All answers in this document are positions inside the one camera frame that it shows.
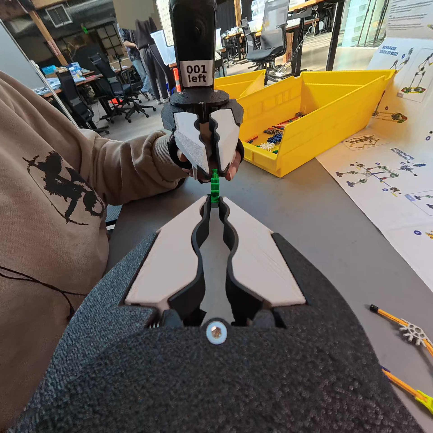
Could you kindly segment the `white whiteboard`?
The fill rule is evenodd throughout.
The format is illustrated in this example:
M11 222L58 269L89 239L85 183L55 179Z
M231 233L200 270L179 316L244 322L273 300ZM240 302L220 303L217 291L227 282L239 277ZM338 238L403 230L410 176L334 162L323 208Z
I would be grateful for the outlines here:
M52 107L62 112L75 127L80 127L65 104L53 91L37 64L30 60L20 48L3 21L0 22L0 69L3 73L28 87L33 93L37 88L47 88L51 98L54 99L54 103L51 104Z

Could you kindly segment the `person's left hand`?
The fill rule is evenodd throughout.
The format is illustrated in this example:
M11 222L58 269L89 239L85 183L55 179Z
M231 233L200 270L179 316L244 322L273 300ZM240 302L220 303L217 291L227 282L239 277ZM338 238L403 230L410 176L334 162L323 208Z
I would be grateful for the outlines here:
M183 155L183 153L179 149L177 150L177 158L179 159L180 162L189 164L187 157L185 155ZM233 155L233 159L231 161L231 164L230 164L230 166L227 170L227 173L225 175L226 180L228 180L228 181L233 180L237 171L239 170L239 166L240 166L241 162L242 162L242 156L241 156L240 152L238 150L236 150L235 154ZM197 176L194 177L194 174L192 173L192 169L189 170L187 168L183 168L183 171L185 173L187 173L190 177L194 178L195 180L201 181L203 183L207 183L210 181L210 178L207 178L205 175L203 175L200 172L198 172Z

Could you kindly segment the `person's left forearm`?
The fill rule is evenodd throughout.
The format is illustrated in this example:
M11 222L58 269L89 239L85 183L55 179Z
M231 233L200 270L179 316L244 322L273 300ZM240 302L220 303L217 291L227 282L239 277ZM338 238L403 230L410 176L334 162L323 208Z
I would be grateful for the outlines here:
M158 129L125 142L80 130L81 175L106 204L121 205L174 190L187 173L171 159L172 134Z

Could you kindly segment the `yellow divided plastic bin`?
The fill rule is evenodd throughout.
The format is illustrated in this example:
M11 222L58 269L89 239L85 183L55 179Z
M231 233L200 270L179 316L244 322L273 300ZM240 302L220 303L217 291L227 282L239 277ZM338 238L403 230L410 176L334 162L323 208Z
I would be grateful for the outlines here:
M395 70L309 71L239 98L244 159L283 177L364 129ZM286 126L277 155L246 140L301 112Z

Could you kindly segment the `cluttered wooden table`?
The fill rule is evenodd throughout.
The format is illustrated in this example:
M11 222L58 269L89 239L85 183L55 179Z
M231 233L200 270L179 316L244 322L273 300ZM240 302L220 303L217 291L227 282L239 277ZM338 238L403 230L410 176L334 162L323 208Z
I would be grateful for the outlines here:
M115 68L113 71L117 75L123 76L127 72L132 71L133 66L122 65L121 68ZM84 74L81 78L77 78L73 76L74 83L76 86L83 86L86 84L92 84L93 82L103 78L102 74ZM60 84L60 80L58 78L47 78L46 85L33 89L33 92L40 95L41 97L48 99L50 97L54 97L54 93L59 95L62 93L62 87Z

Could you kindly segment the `black office chair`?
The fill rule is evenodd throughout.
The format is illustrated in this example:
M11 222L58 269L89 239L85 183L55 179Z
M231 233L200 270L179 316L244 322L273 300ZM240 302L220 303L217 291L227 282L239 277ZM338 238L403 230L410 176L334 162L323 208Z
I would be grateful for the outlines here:
M246 55L250 51L261 49L259 37L256 38L256 33L251 31L247 17L241 19L241 27L246 41Z
M98 128L93 122L94 112L81 97L70 71L64 69L60 72L56 72L56 75L61 85L63 98L78 126L80 128L93 130L96 133L105 133L108 135L110 133L108 129Z
M103 116L103 120L114 123L115 116L124 115L127 122L131 123L131 116L134 113L143 113L146 118L149 118L149 115L146 113L145 109L147 108L156 111L155 106L141 104L141 101L138 97L140 93L139 88L134 87L131 83L122 83L107 60L96 54L90 57L90 61L102 75L102 81L100 85L102 100L106 100L107 103L115 100L115 102L112 103L113 107L110 113L106 116Z

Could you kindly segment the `white toy instruction sheet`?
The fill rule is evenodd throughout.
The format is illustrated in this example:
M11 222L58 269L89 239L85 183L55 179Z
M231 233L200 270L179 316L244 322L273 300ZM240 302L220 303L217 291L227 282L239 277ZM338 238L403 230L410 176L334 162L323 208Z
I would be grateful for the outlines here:
M317 160L432 289L432 1L391 1L367 69L395 75L368 126Z

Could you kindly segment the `person's beige sweatshirt torso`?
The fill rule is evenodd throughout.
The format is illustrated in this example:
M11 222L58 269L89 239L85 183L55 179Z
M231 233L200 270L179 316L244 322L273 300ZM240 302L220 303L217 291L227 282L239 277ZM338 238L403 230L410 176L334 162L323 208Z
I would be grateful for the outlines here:
M80 130L1 73L1 266L87 294L105 268L106 206L81 175ZM61 294L1 277L1 432L44 375L69 314Z

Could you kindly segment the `green and blue toy assembly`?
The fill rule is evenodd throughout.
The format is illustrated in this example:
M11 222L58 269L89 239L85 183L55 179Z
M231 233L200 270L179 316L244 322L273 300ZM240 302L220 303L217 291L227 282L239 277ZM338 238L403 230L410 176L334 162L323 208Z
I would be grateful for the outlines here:
M219 207L220 197L220 185L219 185L219 171L217 168L212 170L212 177L210 179L210 205L212 208Z

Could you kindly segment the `wooden standing desk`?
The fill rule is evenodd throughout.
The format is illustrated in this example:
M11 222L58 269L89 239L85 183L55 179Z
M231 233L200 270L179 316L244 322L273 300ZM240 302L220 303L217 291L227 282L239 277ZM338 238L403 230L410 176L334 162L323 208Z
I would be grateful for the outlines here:
M304 25L305 18L312 15L313 9L319 10L322 3L329 5L336 4L336 10L332 21L332 34L331 41L329 44L326 71L332 71L334 61L336 57L336 50L338 46L339 32L341 29L344 0L309 0L302 1L297 4L291 4L289 2L288 17L290 19L299 19L299 24L294 27L294 36L291 47L291 61L290 61L290 75L298 77L301 73L301 58L302 58L302 46L304 40Z

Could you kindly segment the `multicoloured toy hand assembly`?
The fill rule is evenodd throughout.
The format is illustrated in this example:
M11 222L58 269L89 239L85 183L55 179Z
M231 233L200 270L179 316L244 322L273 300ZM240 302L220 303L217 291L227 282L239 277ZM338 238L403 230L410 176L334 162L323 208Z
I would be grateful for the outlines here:
M433 356L432 341L429 339L429 337L426 335L426 333L422 328L404 319L398 318L384 311L383 309L379 308L374 304L371 304L369 306L369 310L375 313L376 315L384 317L387 320L398 324L399 332L401 333L401 336L405 340L407 340L408 343L411 344L413 343L416 347L425 348L429 353L429 355L431 357ZM390 370L388 370L383 366L382 366L382 372L385 374L388 380L392 382L392 384L394 384L395 386L399 387L401 390L403 390L404 392L412 396L416 402L421 404L431 415L433 415L433 398L431 396L409 386L407 383L400 380L397 376L393 375L390 372Z

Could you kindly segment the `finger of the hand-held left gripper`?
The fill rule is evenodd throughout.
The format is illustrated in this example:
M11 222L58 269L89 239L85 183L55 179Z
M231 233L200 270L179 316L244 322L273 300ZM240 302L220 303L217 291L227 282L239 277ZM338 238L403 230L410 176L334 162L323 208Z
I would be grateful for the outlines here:
M240 127L231 109L220 109L209 116L209 126L215 147L215 160L220 173L226 173L236 152Z
M201 138L199 116L195 113L174 113L176 146L191 163L193 175L200 171L210 176L209 160L206 145Z

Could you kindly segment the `pile of toy pieces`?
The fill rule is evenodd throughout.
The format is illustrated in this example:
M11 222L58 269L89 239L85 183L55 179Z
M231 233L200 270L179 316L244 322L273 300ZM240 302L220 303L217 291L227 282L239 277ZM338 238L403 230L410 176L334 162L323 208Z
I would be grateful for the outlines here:
M294 117L268 127L263 131L261 136L255 135L247 139L246 143L251 144L256 148L265 150L274 155L277 155L279 152L280 144L282 142L283 133L286 126L302 117L304 117L304 114L298 112L295 114Z

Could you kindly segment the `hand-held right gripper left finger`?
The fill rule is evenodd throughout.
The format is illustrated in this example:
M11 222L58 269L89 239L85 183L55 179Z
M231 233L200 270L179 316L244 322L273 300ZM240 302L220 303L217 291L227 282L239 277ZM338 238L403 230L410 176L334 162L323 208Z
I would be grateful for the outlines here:
M124 300L126 305L175 310L191 318L205 295L200 247L209 235L210 195L161 227L138 269Z

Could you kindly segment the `white wall chart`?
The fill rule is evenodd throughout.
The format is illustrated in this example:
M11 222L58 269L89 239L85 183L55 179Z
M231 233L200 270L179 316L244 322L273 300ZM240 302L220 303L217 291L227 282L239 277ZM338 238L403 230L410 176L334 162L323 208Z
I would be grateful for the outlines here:
M172 23L170 18L170 1L169 0L157 0L156 6L159 13L160 22L164 31L166 44L168 47L174 45L173 34L172 34Z

